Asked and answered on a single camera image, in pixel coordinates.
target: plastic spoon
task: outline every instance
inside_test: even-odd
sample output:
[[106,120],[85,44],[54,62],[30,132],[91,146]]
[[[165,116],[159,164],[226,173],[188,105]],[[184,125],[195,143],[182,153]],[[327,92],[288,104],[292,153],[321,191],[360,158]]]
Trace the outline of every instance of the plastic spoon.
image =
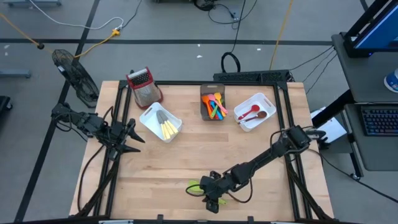
[[260,107],[259,107],[259,105],[252,105],[251,106],[251,109],[248,111],[248,112],[246,112],[246,113],[244,113],[243,115],[241,115],[240,117],[238,117],[238,119],[243,119],[245,116],[247,116],[249,113],[251,113],[251,112],[257,112],[257,111],[259,111],[260,110]]
[[[216,100],[218,100],[218,102],[222,105],[222,102],[221,102],[221,93],[215,93],[215,94],[214,94],[214,97],[215,97]],[[221,114],[222,114],[223,116],[226,116],[226,114],[225,114],[224,111],[222,111],[222,110],[221,110]]]
[[218,111],[218,105],[216,105],[216,107],[214,108],[214,110],[213,110],[213,112],[211,113],[211,115],[212,116],[215,116],[216,115],[216,113],[217,113],[217,111]]
[[213,119],[214,117],[211,116],[211,108],[210,108],[210,105],[209,105],[209,101],[210,101],[209,97],[206,96],[206,95],[205,96],[201,96],[201,100],[206,104],[207,112],[209,113],[210,118]]
[[217,112],[217,114],[216,114],[216,119],[223,120],[223,115],[221,115],[221,113],[217,110],[217,105],[216,105],[216,103],[215,103],[214,101],[211,101],[210,104],[211,104],[211,106],[213,107],[213,113],[214,113],[214,111]]
[[226,110],[224,106],[216,100],[216,97],[213,94],[209,94],[207,96],[209,97],[209,100],[214,101],[218,107],[220,107],[221,111],[224,111],[225,114],[228,114],[228,110]]
[[238,122],[238,124],[245,123],[245,122],[251,121],[251,120],[256,119],[256,118],[259,118],[259,119],[265,118],[266,116],[267,116],[267,112],[265,112],[265,111],[260,111],[260,112],[258,112],[258,114],[256,114],[254,117],[245,119],[245,120],[243,120],[243,121],[240,121],[240,122]]

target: red cheese grater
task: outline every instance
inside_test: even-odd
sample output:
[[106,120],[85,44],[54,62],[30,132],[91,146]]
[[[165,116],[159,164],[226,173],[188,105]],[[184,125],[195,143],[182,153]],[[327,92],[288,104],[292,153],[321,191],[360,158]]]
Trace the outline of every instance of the red cheese grater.
[[162,102],[163,94],[155,86],[154,79],[148,67],[126,75],[126,78],[129,86],[132,88],[138,107],[146,109],[155,102]]

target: fan grille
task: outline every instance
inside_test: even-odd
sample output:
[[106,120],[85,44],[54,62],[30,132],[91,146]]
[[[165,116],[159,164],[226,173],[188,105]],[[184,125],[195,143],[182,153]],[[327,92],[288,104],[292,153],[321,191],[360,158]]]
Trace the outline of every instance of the fan grille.
[[97,86],[80,62],[74,60],[71,53],[63,49],[54,50],[52,60],[57,67],[63,68],[61,74],[76,90],[77,96],[86,105],[97,101],[100,93]]

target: monitor screen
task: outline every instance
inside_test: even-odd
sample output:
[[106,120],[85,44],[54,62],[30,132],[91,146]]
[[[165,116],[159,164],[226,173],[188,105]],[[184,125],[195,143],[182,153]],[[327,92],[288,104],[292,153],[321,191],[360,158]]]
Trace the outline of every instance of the monitor screen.
[[391,7],[381,18],[376,18],[355,44],[356,49],[398,48],[398,5]]

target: white paper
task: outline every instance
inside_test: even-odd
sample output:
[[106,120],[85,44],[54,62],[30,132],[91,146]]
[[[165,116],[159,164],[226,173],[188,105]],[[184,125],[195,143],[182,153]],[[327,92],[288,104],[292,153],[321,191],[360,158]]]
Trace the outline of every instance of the white paper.
[[[315,117],[318,113],[323,111],[326,107],[322,107],[311,113],[311,118]],[[342,125],[337,121],[336,118],[328,120],[325,124],[317,128],[320,131],[325,131],[326,135],[323,137],[328,138],[325,142],[331,143],[334,140],[340,138],[341,136],[347,134],[347,131],[342,127]]]

